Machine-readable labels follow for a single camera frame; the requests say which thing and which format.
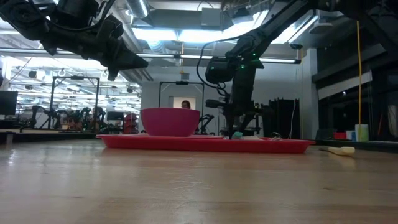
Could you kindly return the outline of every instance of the wooden table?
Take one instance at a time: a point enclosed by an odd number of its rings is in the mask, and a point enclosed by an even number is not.
[[[398,155],[0,151],[0,223],[398,223]]]

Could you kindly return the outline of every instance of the ceiling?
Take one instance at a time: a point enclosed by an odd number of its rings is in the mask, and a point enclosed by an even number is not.
[[[136,2],[143,2],[148,7],[149,15],[146,18],[134,18],[134,13],[131,15],[127,2],[130,5],[134,5]],[[195,15],[201,17],[209,8],[218,9],[221,13],[219,26],[212,27],[213,32],[218,34],[228,34],[228,32],[235,32],[238,29],[250,30],[261,24],[265,24],[270,15],[277,13],[286,4],[287,1],[233,1],[233,0],[212,0],[210,2],[203,1],[186,1],[186,0],[117,0],[116,4],[112,7],[110,13],[112,13],[117,19],[123,22],[124,34],[123,39],[131,50],[135,52],[144,53],[158,53],[158,54],[189,54],[189,55],[200,55],[200,50],[203,47],[203,40],[209,38],[208,27],[202,35],[196,37],[200,41],[186,41],[181,43],[176,41],[183,38],[183,29],[173,28],[175,22],[173,22],[172,14],[181,13],[181,15],[191,14],[191,22],[197,19]],[[52,0],[35,0],[37,3],[52,2]],[[252,17],[253,21],[250,23],[250,27],[247,28],[248,23],[245,26],[237,26],[232,23],[232,18],[237,9],[245,7],[250,13],[249,17]],[[317,23],[316,18],[320,18],[320,22],[328,22],[332,24],[331,29],[320,34],[310,34],[309,30],[314,23]],[[180,21],[184,21],[184,26],[190,24],[188,18],[180,17]],[[308,21],[312,19],[312,23],[309,24],[307,30],[299,35],[293,43],[303,44],[305,47],[325,47],[333,42],[336,42],[344,37],[342,32],[337,32],[342,27],[347,26],[351,23],[351,20],[345,18],[339,13],[326,13],[319,12],[314,13],[313,11],[308,12],[296,23],[292,24],[277,40],[274,41],[262,57],[266,58],[296,58],[298,53],[296,50],[290,48],[287,41],[297,33]],[[169,39],[163,40],[165,37],[161,35],[152,35],[151,38],[158,37],[158,40],[149,41],[146,39],[138,39],[139,35],[136,29],[142,29],[143,24],[154,23],[154,21],[162,21],[162,26],[169,26],[168,29],[161,27],[162,30],[171,30],[177,37],[176,40]],[[145,30],[156,30],[159,27],[145,27]],[[0,20],[0,48],[13,48],[13,49],[41,49],[39,42],[30,41],[19,35],[12,26],[7,22]],[[218,42],[213,45],[209,45],[204,50],[204,55],[224,55],[228,50],[233,48],[235,42]],[[52,76],[59,75],[59,73],[66,73],[67,75],[80,75],[86,78],[100,78],[100,96],[99,104],[101,106],[117,108],[119,110],[137,111],[141,107],[139,100],[141,97],[141,88],[139,85],[142,82],[151,81],[171,81],[179,80],[181,66],[183,65],[185,70],[189,73],[195,72],[194,66],[197,64],[197,60],[177,60],[177,59],[162,59],[162,58],[147,58],[149,61],[149,67],[141,70],[127,70],[119,73],[119,76],[114,82],[107,81],[106,68],[103,67],[99,62],[94,60],[83,60],[76,58],[61,58],[57,55],[54,57],[48,56],[36,56],[34,54],[25,54],[14,56],[12,54],[2,53],[0,50],[3,62],[7,62],[7,71],[9,77],[17,76],[10,82],[10,87],[13,90],[21,92],[20,103],[31,105],[32,102],[39,102],[42,105],[49,104],[48,93],[51,91]],[[201,64],[202,67],[206,66],[204,61]],[[29,72],[40,70],[42,74],[39,78],[30,78]],[[95,88],[92,82],[89,80],[64,80],[67,82],[61,83],[55,92],[56,100],[59,100],[59,107],[68,106],[72,108],[82,106],[92,106],[92,93],[95,92]],[[26,85],[32,85],[33,89],[28,90]],[[79,86],[80,91],[71,91],[68,86]],[[134,87],[133,93],[127,93],[127,87]],[[79,95],[81,100],[69,100],[65,98],[68,94]],[[133,105],[130,105],[128,101],[132,100]]]

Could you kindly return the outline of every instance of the metal frame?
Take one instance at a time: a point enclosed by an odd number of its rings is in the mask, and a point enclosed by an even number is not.
[[[160,82],[160,85],[159,85],[159,104],[158,104],[158,107],[160,107],[160,97],[161,97],[161,95],[162,95],[162,85],[163,85],[164,83],[170,83],[170,84],[176,84],[176,85],[183,85],[183,84],[178,84],[179,82]],[[189,85],[189,84],[192,84],[192,85],[201,85],[201,89],[202,89],[202,91],[201,91],[201,98],[202,98],[202,101],[201,101],[201,114],[203,115],[203,110],[204,110],[204,107],[205,107],[205,84],[204,84],[204,83],[198,83],[198,82],[186,82],[186,83],[188,83],[188,84],[184,84],[184,85]]]
[[[55,87],[58,86],[58,84],[55,84],[56,79],[61,78],[63,81],[67,78],[70,78],[73,80],[76,76],[70,76],[70,77],[60,77],[60,76],[54,76],[52,77],[52,87],[51,87],[51,99],[50,99],[50,111],[52,111],[52,106],[53,106],[53,101],[54,101],[54,90]],[[89,80],[97,80],[97,87],[96,87],[96,94],[95,94],[95,108],[98,106],[98,94],[100,93],[100,78],[98,77],[78,77],[75,79],[79,80],[84,80],[84,79],[89,79]],[[94,117],[94,123],[97,122],[97,116]],[[48,123],[48,128],[51,128],[51,113],[49,114],[49,123]]]

